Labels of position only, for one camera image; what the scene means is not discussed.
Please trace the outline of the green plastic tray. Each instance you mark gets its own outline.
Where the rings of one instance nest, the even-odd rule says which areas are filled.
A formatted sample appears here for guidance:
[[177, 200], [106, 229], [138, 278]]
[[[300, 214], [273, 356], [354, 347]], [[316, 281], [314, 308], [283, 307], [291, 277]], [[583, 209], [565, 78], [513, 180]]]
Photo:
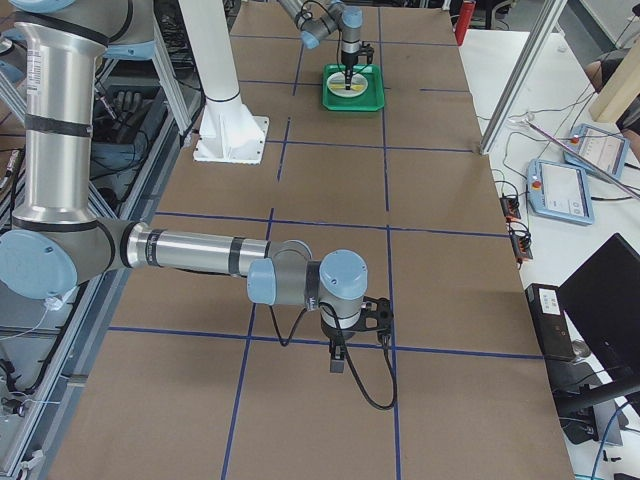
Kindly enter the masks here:
[[357, 65], [355, 67], [354, 74], [364, 75], [369, 81], [369, 88], [362, 96], [351, 99], [334, 96], [325, 85], [328, 76], [338, 71], [344, 72], [344, 68], [339, 64], [326, 64], [323, 68], [322, 103], [328, 110], [375, 112], [384, 107], [385, 92], [378, 65]]

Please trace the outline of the translucent grey plastic fork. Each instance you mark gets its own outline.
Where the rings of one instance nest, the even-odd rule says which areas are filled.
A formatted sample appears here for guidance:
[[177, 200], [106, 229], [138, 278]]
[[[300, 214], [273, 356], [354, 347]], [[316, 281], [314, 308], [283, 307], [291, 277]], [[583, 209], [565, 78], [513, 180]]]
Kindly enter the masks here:
[[[327, 82], [329, 84], [344, 84], [344, 76], [340, 72], [337, 72], [335, 75], [331, 75], [327, 79]], [[357, 74], [352, 77], [351, 83], [356, 85], [364, 85], [367, 82], [368, 80], [365, 76]]]

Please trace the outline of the blue teach pendant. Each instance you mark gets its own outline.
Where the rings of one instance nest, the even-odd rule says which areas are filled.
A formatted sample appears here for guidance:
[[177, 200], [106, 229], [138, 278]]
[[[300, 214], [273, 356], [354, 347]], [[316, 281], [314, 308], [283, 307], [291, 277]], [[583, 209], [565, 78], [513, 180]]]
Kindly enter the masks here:
[[581, 167], [533, 159], [527, 167], [527, 190], [539, 216], [577, 225], [594, 223], [587, 173]]
[[620, 179], [630, 143], [622, 134], [580, 124], [572, 130], [567, 145], [591, 164]]

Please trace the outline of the black usb hub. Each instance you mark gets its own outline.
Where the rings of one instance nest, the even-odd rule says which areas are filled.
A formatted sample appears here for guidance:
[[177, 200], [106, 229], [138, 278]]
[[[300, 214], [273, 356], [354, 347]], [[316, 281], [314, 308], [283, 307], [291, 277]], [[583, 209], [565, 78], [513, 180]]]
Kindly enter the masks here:
[[519, 221], [521, 219], [520, 203], [517, 195], [502, 195], [499, 201], [503, 215], [507, 221]]
[[516, 262], [521, 265], [532, 260], [532, 236], [528, 226], [520, 221], [511, 221], [507, 223], [507, 229]]

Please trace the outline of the left black usb hub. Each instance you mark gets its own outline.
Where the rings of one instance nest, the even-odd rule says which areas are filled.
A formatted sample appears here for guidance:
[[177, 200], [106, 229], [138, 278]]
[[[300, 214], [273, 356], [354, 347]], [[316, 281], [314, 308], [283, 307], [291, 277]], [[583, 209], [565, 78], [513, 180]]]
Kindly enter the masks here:
[[511, 221], [507, 223], [507, 229], [516, 262], [521, 265], [532, 260], [532, 236], [528, 226], [520, 221]]

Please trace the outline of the far blue teach pendant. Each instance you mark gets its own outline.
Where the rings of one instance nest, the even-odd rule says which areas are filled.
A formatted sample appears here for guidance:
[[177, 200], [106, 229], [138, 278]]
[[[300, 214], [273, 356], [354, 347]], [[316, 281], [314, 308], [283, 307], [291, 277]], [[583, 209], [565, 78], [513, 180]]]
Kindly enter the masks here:
[[622, 134], [580, 124], [572, 130], [567, 145], [591, 164], [620, 179], [630, 143]]

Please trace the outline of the wooden beam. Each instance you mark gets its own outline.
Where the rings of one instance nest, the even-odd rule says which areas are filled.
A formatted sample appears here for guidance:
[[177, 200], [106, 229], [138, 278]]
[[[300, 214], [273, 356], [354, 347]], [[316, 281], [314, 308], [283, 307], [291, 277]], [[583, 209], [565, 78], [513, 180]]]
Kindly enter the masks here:
[[639, 44], [636, 43], [590, 106], [596, 122], [613, 123], [639, 95]]

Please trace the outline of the near blue teach pendant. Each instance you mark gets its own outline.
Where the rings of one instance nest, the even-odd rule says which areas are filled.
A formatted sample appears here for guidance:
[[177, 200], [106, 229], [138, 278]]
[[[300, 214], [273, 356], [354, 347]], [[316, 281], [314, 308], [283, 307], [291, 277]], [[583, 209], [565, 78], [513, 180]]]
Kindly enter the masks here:
[[581, 167], [533, 159], [527, 167], [527, 190], [539, 216], [577, 225], [594, 223], [587, 173]]

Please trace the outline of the white round plate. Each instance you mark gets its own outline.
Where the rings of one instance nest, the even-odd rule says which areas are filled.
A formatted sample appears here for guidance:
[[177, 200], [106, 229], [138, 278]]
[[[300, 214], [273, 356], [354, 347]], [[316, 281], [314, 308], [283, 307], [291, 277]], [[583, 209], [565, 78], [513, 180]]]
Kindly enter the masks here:
[[328, 76], [325, 85], [334, 96], [351, 99], [362, 96], [369, 88], [369, 81], [364, 75], [357, 73], [347, 82], [345, 73], [338, 71]]

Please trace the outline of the red fire extinguisher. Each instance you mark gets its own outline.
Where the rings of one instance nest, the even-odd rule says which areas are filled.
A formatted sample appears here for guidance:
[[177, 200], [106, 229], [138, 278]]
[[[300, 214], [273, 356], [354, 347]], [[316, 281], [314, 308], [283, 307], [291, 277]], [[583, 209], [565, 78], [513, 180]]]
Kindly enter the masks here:
[[471, 19], [475, 11], [476, 2], [474, 0], [464, 0], [459, 9], [454, 35], [458, 46], [462, 46], [469, 29]]

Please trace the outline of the yellow plastic spoon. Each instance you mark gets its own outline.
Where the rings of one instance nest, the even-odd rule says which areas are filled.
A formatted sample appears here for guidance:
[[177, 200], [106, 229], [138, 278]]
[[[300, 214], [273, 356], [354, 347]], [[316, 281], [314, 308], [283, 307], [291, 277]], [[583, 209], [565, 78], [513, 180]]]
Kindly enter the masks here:
[[349, 89], [347, 89], [344, 86], [336, 86], [336, 85], [330, 85], [329, 90], [331, 90], [332, 92], [340, 92], [340, 91], [346, 91], [347, 94], [351, 94], [352, 92], [363, 92], [366, 91], [367, 87], [366, 86], [362, 86], [362, 85], [352, 85]]

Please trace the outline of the right black usb hub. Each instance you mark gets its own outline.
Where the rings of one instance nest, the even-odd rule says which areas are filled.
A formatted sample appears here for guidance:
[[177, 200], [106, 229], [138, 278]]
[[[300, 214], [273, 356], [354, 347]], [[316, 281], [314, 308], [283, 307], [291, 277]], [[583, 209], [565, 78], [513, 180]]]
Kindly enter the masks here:
[[517, 195], [502, 195], [499, 201], [503, 215], [507, 221], [519, 221], [521, 219], [520, 203]]

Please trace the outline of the black computer box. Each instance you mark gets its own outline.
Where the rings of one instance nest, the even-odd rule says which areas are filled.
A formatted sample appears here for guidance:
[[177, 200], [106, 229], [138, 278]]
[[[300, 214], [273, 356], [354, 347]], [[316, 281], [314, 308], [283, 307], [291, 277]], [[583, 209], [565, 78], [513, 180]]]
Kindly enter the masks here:
[[558, 288], [531, 283], [525, 295], [541, 353], [546, 359], [571, 362], [575, 358]]

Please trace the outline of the grey aluminium profile post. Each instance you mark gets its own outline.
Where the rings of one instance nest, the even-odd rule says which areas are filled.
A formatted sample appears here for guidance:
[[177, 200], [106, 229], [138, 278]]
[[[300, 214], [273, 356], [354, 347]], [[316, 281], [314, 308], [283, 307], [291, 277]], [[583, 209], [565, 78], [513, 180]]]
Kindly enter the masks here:
[[480, 154], [486, 155], [493, 148], [530, 71], [535, 66], [567, 3], [567, 0], [544, 2], [483, 134], [479, 144]]

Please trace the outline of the black computer monitor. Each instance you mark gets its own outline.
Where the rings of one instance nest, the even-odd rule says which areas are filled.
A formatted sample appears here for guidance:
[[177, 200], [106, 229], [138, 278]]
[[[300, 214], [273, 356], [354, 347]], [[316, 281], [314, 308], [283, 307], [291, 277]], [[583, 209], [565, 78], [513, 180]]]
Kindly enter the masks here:
[[613, 380], [639, 372], [639, 253], [619, 233], [559, 288], [560, 303]]

